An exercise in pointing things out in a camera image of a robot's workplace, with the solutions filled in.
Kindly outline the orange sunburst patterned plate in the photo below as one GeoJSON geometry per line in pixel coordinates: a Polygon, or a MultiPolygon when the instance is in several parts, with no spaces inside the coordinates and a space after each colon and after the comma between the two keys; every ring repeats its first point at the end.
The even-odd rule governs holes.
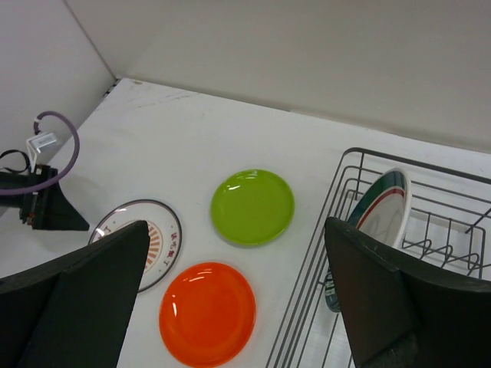
{"type": "Polygon", "coordinates": [[[89,243],[96,242],[135,221],[145,221],[150,245],[140,281],[145,291],[161,281],[175,264],[182,245],[182,226],[176,213],[166,204],[153,199],[133,200],[109,212],[92,231],[89,243]]]}

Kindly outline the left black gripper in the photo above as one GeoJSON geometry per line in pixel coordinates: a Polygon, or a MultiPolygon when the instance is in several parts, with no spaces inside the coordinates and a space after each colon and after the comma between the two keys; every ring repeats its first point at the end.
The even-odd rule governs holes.
{"type": "MultiPolygon", "coordinates": [[[[47,165],[37,166],[28,175],[1,173],[1,189],[23,189],[55,177],[58,171],[47,165]]],[[[89,229],[88,222],[65,198],[58,183],[37,192],[2,195],[1,206],[18,209],[21,222],[34,230],[79,231],[89,229]]]]}

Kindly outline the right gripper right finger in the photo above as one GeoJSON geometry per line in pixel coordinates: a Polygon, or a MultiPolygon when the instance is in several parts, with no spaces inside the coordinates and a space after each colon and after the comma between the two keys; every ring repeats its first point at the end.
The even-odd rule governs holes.
{"type": "Polygon", "coordinates": [[[330,217],[325,248],[356,367],[488,367],[490,282],[330,217]]]}

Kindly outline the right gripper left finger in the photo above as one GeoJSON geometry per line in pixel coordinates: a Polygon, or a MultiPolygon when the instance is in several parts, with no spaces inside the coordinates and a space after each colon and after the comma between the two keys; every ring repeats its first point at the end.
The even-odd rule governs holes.
{"type": "Polygon", "coordinates": [[[1,279],[3,367],[115,367],[150,245],[139,220],[1,279]]]}

